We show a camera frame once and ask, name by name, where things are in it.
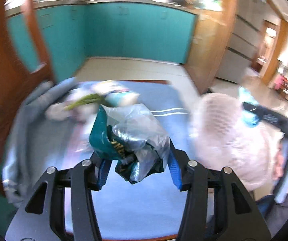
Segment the green plastic bag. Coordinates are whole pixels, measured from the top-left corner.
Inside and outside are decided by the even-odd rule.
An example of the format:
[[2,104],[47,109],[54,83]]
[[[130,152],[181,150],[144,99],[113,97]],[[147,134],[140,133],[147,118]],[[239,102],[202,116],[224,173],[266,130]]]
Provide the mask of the green plastic bag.
[[131,184],[164,172],[170,151],[167,132],[143,104],[101,105],[89,142],[100,158],[118,160],[115,172]]

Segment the white floor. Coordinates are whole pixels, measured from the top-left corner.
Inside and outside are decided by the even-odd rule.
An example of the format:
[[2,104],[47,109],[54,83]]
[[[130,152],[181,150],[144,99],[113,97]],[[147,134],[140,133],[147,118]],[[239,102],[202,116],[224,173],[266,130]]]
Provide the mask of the white floor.
[[187,72],[180,65],[128,59],[89,59],[76,74],[81,81],[168,80],[191,112],[199,94]]
[[[249,89],[261,105],[288,116],[288,103],[281,100],[274,91],[262,84],[258,77],[248,75],[243,79],[241,85]],[[180,65],[129,59],[89,59],[78,71],[76,77],[79,81],[169,80],[171,85],[180,92],[181,99],[190,112],[194,110],[194,105],[199,99],[195,85]],[[214,92],[238,97],[239,86],[215,79],[211,89]],[[281,134],[277,130],[273,129],[272,131],[273,142],[277,142]],[[271,182],[257,189],[255,191],[256,199],[270,194],[271,189]]]

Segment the green onion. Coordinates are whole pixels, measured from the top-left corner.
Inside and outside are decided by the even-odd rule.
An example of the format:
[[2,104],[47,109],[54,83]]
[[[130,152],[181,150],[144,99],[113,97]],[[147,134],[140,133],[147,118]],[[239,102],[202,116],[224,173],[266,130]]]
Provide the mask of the green onion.
[[76,108],[78,106],[91,104],[91,103],[102,101],[102,100],[104,100],[104,98],[98,95],[97,93],[89,94],[77,100],[76,102],[66,106],[65,110],[72,110],[73,108]]

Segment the kitchen counter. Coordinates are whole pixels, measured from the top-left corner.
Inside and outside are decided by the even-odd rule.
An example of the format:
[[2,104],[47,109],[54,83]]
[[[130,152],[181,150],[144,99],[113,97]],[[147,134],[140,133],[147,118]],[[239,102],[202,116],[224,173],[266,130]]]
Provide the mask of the kitchen counter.
[[[90,0],[85,2],[74,1],[74,0],[56,0],[56,1],[43,1],[43,2],[36,2],[35,8],[47,8],[47,7],[54,7],[54,6],[61,6],[61,5],[78,5],[78,4],[92,4],[92,3],[107,3],[107,2],[132,2],[132,3],[144,3],[144,4],[152,4],[152,5],[159,5],[164,7],[169,7],[177,10],[181,10],[184,12],[188,12],[191,14],[197,14],[196,10],[186,8],[180,5],[170,4],[166,2],[159,2],[154,0]],[[6,17],[11,17],[21,13],[20,6],[6,10]]]

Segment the black tool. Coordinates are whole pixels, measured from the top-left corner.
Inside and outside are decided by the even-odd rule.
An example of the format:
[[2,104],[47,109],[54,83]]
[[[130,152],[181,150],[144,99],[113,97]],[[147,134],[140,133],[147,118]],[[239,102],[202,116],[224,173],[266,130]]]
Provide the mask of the black tool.
[[281,204],[284,202],[288,193],[288,118],[263,106],[254,106],[246,102],[243,103],[243,108],[256,114],[261,120],[279,128],[284,133],[284,137],[281,141],[281,151],[284,157],[284,174],[273,190],[275,202]]
[[[110,165],[93,153],[72,169],[48,168],[18,209],[6,240],[101,241],[91,190],[99,191],[105,184]],[[206,169],[172,142],[168,166],[173,183],[188,191],[177,241],[271,239],[256,203],[231,168]],[[69,187],[73,237],[64,231],[63,197]],[[208,188],[214,188],[215,224],[205,239]]]

